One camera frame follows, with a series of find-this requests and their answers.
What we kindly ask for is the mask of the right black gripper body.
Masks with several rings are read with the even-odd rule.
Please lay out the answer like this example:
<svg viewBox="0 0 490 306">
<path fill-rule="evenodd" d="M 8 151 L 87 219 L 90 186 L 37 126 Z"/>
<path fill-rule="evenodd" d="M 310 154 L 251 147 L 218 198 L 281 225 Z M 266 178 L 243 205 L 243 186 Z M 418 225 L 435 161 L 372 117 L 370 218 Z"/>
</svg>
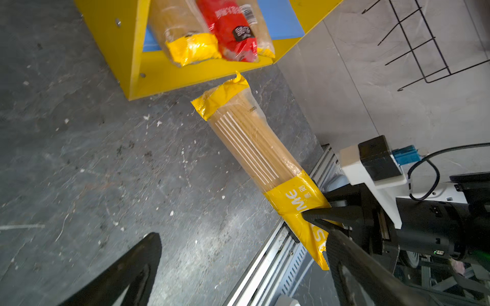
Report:
<svg viewBox="0 0 490 306">
<path fill-rule="evenodd" d="M 329 201 L 346 201 L 354 215 L 342 222 L 351 227 L 349 236 L 366 252 L 381 254 L 388 243 L 401 251 L 454 259 L 489 267 L 489 184 L 457 184 L 467 203 L 397 198 L 401 229 L 388 229 L 382 237 L 382 222 L 390 222 L 376 198 L 363 184 L 343 186 L 326 193 Z"/>
</svg>

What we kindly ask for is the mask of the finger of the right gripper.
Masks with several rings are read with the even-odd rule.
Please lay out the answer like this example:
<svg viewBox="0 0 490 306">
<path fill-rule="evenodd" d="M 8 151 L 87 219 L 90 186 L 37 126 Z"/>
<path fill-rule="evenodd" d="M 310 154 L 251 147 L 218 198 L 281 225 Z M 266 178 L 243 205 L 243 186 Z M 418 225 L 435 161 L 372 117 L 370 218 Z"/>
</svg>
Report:
<svg viewBox="0 0 490 306">
<path fill-rule="evenodd" d="M 305 210 L 301 213 L 303 219 L 327 232 L 339 230 L 349 233 L 363 233 L 364 216 L 360 206 L 329 207 Z"/>
</svg>

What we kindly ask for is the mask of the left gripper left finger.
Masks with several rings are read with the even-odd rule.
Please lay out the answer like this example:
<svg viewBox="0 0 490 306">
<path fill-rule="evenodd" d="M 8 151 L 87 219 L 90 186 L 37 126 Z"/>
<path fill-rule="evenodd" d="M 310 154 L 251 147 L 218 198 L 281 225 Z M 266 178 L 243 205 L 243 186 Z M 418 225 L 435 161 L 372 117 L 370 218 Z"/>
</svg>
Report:
<svg viewBox="0 0 490 306">
<path fill-rule="evenodd" d="M 61 305 L 147 305 L 162 255 L 158 233 L 147 234 L 97 278 Z"/>
</svg>

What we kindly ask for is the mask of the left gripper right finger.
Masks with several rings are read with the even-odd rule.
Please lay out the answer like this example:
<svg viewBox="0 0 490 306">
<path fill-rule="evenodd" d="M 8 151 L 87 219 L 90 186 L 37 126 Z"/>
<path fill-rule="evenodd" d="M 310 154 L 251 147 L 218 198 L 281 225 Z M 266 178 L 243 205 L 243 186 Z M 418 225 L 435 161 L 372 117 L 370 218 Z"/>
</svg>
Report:
<svg viewBox="0 0 490 306">
<path fill-rule="evenodd" d="M 327 259 L 341 305 L 357 302 L 356 292 L 348 285 L 344 271 L 350 272 L 375 305 L 428 305 L 428 301 L 384 269 L 344 233 L 333 230 L 326 241 Z"/>
</svg>

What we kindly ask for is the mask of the yellow label spaghetti bag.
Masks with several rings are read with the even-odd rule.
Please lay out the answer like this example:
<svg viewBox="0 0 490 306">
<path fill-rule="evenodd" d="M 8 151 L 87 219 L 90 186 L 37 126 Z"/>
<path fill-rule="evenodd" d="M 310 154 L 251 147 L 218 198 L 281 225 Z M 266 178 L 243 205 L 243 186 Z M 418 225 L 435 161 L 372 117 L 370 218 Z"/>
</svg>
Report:
<svg viewBox="0 0 490 306">
<path fill-rule="evenodd" d="M 302 212 L 329 208 L 311 177 L 267 123 L 248 81 L 237 74 L 203 93 L 191 104 L 253 179 L 272 208 L 322 270 L 327 230 L 307 222 Z"/>
</svg>

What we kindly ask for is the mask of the thin red spaghetti bag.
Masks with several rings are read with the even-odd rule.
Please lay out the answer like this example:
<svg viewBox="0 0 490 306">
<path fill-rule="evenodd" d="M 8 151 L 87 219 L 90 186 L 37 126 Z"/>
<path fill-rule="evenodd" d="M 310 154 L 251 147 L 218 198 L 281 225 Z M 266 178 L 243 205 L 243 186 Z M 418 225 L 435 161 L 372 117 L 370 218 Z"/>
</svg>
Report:
<svg viewBox="0 0 490 306">
<path fill-rule="evenodd" d="M 236 1 L 198 0 L 197 6 L 226 60 L 258 60 L 256 38 Z"/>
</svg>

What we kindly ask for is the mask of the yellow Pastatime spaghetti bag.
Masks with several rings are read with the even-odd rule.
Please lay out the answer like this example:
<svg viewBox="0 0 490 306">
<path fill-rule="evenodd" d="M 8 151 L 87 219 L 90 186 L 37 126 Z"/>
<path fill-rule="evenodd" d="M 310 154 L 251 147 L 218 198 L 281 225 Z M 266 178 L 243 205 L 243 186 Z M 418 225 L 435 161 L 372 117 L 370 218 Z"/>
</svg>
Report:
<svg viewBox="0 0 490 306">
<path fill-rule="evenodd" d="M 196 1 L 152 0 L 148 26 L 160 48 L 180 68 L 222 58 L 218 40 Z"/>
</svg>

